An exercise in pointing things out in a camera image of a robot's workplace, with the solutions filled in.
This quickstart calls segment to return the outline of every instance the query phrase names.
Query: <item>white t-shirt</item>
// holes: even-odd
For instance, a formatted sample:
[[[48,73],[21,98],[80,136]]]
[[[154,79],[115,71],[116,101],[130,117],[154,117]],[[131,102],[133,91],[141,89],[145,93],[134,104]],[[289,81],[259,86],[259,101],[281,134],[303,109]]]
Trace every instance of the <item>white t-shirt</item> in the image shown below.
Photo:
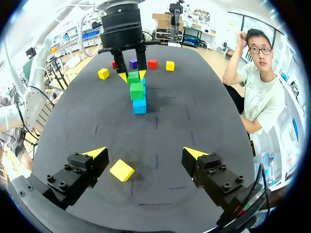
[[[263,82],[258,68],[252,62],[238,73],[243,78],[240,85],[246,86],[242,116],[251,121],[257,118],[262,127],[251,136],[260,135],[263,130],[268,133],[284,109],[285,94],[279,77],[268,83]]]

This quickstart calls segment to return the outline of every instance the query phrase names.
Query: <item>yellow cube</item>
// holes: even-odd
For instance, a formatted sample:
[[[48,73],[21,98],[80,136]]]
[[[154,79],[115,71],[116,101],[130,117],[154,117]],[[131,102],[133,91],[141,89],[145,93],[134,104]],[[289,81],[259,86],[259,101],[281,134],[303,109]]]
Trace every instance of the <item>yellow cube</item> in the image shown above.
[[[100,79],[107,79],[109,77],[109,70],[102,68],[100,71],[98,71],[98,76]]]
[[[122,182],[127,181],[134,173],[134,171],[134,169],[132,169],[121,159],[119,159],[110,169],[110,173]]]
[[[174,71],[175,69],[175,62],[166,61],[166,70]]]

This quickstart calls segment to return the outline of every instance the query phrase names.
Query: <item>round tabletop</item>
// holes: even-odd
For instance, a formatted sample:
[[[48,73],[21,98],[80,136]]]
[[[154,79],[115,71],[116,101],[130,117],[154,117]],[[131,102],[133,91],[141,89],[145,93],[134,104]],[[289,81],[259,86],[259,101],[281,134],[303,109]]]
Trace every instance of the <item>round tabletop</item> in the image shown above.
[[[135,50],[123,54],[127,66],[136,57]],[[183,147],[218,153],[249,186],[249,139],[234,102],[198,52],[149,46],[146,58],[158,60],[158,68],[145,75],[147,114],[133,114],[129,86],[112,68],[112,55],[97,55],[52,111],[33,174],[46,183],[46,175],[60,170],[74,152],[108,147],[108,167],[69,213],[114,229],[204,232],[216,226],[223,210],[192,182],[181,164]],[[165,70],[166,61],[175,62],[174,72]],[[106,80],[98,77],[102,68],[109,69]],[[109,172],[119,159],[135,169],[127,182]]]

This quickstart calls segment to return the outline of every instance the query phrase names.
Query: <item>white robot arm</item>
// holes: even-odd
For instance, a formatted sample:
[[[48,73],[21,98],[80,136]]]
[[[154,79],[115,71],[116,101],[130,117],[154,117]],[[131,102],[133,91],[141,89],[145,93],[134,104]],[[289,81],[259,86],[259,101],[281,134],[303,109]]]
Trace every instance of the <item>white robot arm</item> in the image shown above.
[[[16,73],[14,65],[11,63],[12,59],[7,51],[6,42],[2,44],[2,51],[4,53],[4,60],[8,65],[11,75],[13,77],[15,86],[23,100],[17,106],[11,105],[0,108],[0,132],[5,130],[26,126],[31,131],[33,127],[43,130],[45,122],[52,112],[50,106],[46,103],[47,98],[51,96],[50,92],[45,91],[44,73],[53,39],[49,37],[49,33],[71,12],[74,6],[81,6],[83,10],[96,6],[101,10],[108,10],[123,4],[140,3],[144,0],[72,0],[61,8],[54,19],[47,25],[47,27],[34,38],[33,47],[38,49],[31,66],[31,72],[28,82],[28,87],[25,87],[21,82],[20,77]]]

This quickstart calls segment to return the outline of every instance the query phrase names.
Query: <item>screw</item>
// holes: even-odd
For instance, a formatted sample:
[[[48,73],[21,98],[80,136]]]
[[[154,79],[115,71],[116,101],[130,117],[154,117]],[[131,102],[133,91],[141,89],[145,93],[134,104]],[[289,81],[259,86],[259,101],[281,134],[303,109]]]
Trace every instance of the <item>screw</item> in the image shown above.
[[[54,182],[54,177],[52,175],[47,175],[48,182]]]
[[[220,167],[219,167],[219,170],[221,170],[221,171],[224,171],[224,170],[226,170],[227,169],[227,166],[226,165],[221,165]]]
[[[81,174],[81,173],[82,173],[82,170],[81,170],[80,168],[76,168],[76,169],[74,170],[74,172],[75,172],[76,174]]]
[[[63,190],[65,190],[66,188],[67,188],[67,184],[65,183],[65,182],[60,182],[59,184],[58,184],[58,186],[61,188],[61,189],[63,189]]]
[[[24,197],[25,196],[25,192],[23,190],[20,190],[18,192],[18,194],[19,194],[20,197]]]
[[[226,182],[223,184],[222,189],[224,191],[228,191],[230,187],[231,187],[231,184],[229,182]]]
[[[216,170],[214,168],[210,168],[207,173],[208,175],[213,175],[216,172]]]
[[[64,169],[67,170],[67,171],[69,171],[69,170],[70,170],[70,165],[69,165],[69,164],[65,164],[65,165],[64,165]]]
[[[243,181],[243,176],[238,176],[235,180],[236,183],[241,183]]]

